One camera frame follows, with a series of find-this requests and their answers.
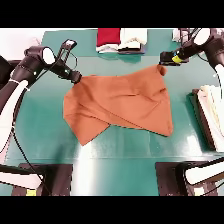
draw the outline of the white circular joint cap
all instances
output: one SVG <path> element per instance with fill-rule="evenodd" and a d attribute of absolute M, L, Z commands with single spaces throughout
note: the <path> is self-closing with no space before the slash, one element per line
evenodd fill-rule
<path fill-rule="evenodd" d="M 196 35 L 194 43 L 197 45 L 204 44 L 210 37 L 211 31 L 210 28 L 202 28 Z"/>
<path fill-rule="evenodd" d="M 43 49 L 43 60 L 48 65 L 55 62 L 54 53 L 49 47 Z"/>

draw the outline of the beige cloth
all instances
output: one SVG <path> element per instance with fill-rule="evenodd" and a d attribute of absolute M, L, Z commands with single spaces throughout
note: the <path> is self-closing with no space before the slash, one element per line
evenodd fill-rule
<path fill-rule="evenodd" d="M 81 145 L 112 125 L 170 136 L 170 98 L 162 78 L 166 68 L 154 65 L 123 76 L 88 76 L 64 97 L 64 119 Z"/>

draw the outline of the white cloth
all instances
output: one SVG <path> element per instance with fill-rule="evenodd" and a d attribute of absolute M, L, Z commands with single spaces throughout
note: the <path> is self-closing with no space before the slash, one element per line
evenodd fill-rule
<path fill-rule="evenodd" d="M 198 100 L 208 122 L 216 151 L 224 152 L 224 135 L 222 134 L 224 104 L 220 97 L 220 87 L 202 86 L 201 89 L 198 92 Z"/>
<path fill-rule="evenodd" d="M 96 51 L 99 53 L 117 52 L 118 44 L 104 44 L 100 47 L 96 47 Z"/>
<path fill-rule="evenodd" d="M 147 43 L 147 28 L 121 28 L 121 44 L 118 49 L 141 48 L 141 44 Z"/>

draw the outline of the teal tabletop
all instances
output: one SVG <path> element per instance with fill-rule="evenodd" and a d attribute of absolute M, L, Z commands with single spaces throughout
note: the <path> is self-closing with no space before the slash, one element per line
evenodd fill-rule
<path fill-rule="evenodd" d="M 178 46 L 171 41 L 171 29 L 150 29 L 144 56 L 102 55 L 95 51 L 96 34 L 96 30 L 46 32 L 42 45 L 57 54 L 66 39 L 76 40 L 72 52 L 83 76 L 132 73 L 158 64 L 162 51 Z M 69 57 L 67 64 L 74 67 L 74 57 Z M 171 98 L 172 136 L 111 126 L 81 146 L 63 119 L 63 97 L 72 84 L 47 72 L 24 96 L 16 135 L 31 163 L 73 164 L 71 195 L 158 195 L 155 162 L 213 160 L 223 155 L 208 148 L 187 96 L 201 85 L 217 86 L 213 74 L 209 64 L 198 57 L 180 67 L 168 67 L 164 80 Z M 5 164 L 18 166 L 22 162 L 11 139 Z M 11 191 L 11 186 L 0 185 L 0 195 Z"/>

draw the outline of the green table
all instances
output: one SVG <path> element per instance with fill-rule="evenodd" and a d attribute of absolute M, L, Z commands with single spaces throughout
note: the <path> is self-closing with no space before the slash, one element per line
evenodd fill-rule
<path fill-rule="evenodd" d="M 57 54 L 66 39 L 78 42 L 73 53 L 82 75 L 123 75 L 157 64 L 162 51 L 173 50 L 172 30 L 148 31 L 147 53 L 99 55 L 95 52 L 96 30 L 46 32 L 43 45 Z M 74 65 L 69 57 L 68 65 Z M 163 137 L 144 130 L 111 126 L 82 147 L 63 120 L 63 97 L 72 87 L 51 72 L 24 96 L 16 123 L 17 138 L 32 163 L 73 163 L 71 195 L 158 195 L 155 162 L 213 160 L 222 153 L 208 149 L 187 94 L 204 84 L 218 85 L 214 71 L 195 57 L 181 67 L 168 67 L 164 77 L 171 97 L 174 132 Z M 11 140 L 5 164 L 24 159 Z M 0 185 L 0 195 L 11 186 Z"/>

